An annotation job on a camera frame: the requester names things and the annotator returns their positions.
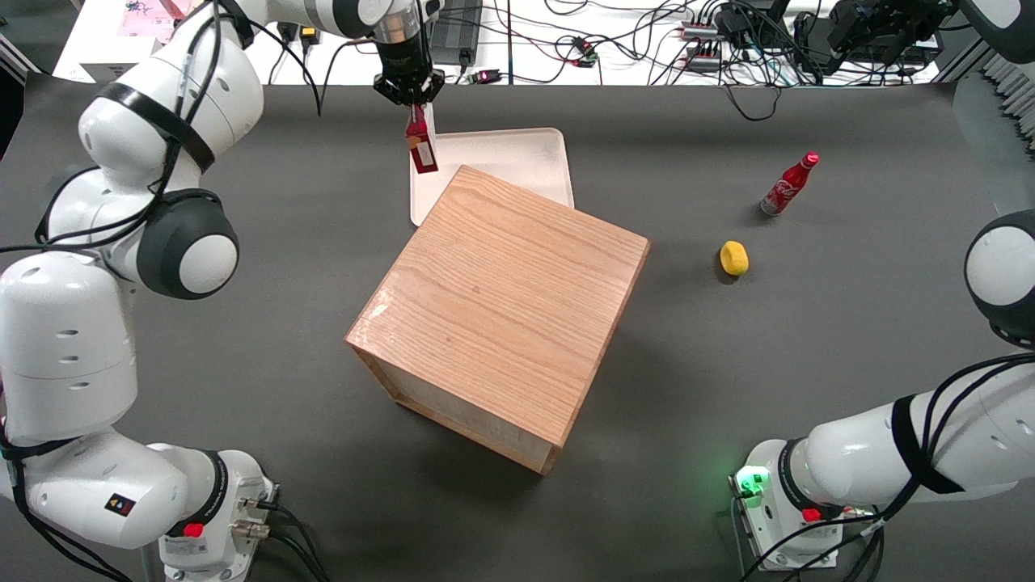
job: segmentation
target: black table surface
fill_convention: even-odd
[[[31,80],[0,163],[0,243],[29,241],[50,176],[89,162],[76,126],[95,91]],[[755,115],[774,96],[736,94]],[[252,453],[335,581],[735,581],[726,476],[751,446],[1010,351],[963,281],[995,210],[952,94],[786,91],[773,119],[750,123],[716,88],[447,87],[440,133],[557,127],[575,206],[653,244],[539,477],[393,404],[342,343],[413,233],[405,111],[331,88],[318,119],[306,88],[267,88],[262,121],[202,184],[240,236],[237,273],[202,301],[138,294],[140,397],[117,428]],[[762,219],[759,200],[810,149],[823,159],[807,188]],[[751,259],[735,283],[715,270],[728,239]],[[880,580],[1029,579],[1031,492],[907,507]],[[96,579],[12,504],[0,523],[3,582]],[[143,580],[134,552],[102,553]],[[306,576],[267,544],[250,579]]]

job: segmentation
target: wooden cube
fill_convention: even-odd
[[[465,166],[345,341],[400,404],[545,474],[649,246]]]

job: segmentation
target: yellow sponge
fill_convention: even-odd
[[[718,252],[718,260],[722,263],[722,270],[733,277],[747,272],[747,251],[736,240],[726,241]]]

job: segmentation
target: white tray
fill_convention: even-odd
[[[440,134],[435,137],[435,155],[439,171],[427,174],[418,174],[410,159],[410,221],[418,227],[462,165],[575,206],[564,135],[557,129]]]

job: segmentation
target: coca-cola bottle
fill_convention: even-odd
[[[808,172],[819,163],[820,154],[810,151],[801,158],[801,162],[783,172],[783,176],[776,182],[776,185],[762,199],[762,211],[770,216],[782,212],[787,205],[794,200],[794,197],[798,196],[801,188],[805,187]]]

